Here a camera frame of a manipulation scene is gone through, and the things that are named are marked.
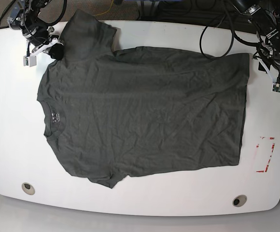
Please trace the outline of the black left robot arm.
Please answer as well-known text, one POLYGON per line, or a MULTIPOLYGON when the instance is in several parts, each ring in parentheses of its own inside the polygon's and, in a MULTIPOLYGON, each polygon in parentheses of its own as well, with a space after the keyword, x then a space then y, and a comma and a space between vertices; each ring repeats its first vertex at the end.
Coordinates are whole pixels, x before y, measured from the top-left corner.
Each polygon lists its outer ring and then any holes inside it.
POLYGON ((269 0, 268 5, 273 11, 261 7, 258 0, 232 0, 234 8, 246 15, 258 29, 258 34, 265 36, 258 43, 246 42, 248 46, 256 47, 258 60, 267 74, 271 75, 270 67, 278 72, 278 77, 272 78, 273 83, 280 85, 280 0, 269 0))

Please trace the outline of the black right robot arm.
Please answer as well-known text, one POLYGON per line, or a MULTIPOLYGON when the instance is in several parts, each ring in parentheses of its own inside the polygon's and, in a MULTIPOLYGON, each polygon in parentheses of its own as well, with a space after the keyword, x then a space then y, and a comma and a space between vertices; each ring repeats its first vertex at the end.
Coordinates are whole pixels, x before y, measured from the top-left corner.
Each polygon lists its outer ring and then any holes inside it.
POLYGON ((9 28, 21 30, 27 41, 26 54, 23 57, 24 66, 35 66, 37 55, 40 53, 45 53, 55 60, 62 60, 64 56, 64 45, 60 36, 54 34, 54 25, 63 18, 67 1, 63 1, 59 17, 54 22, 47 23, 39 18, 39 14, 49 2, 48 0, 16 0, 15 7, 7 18, 9 28))

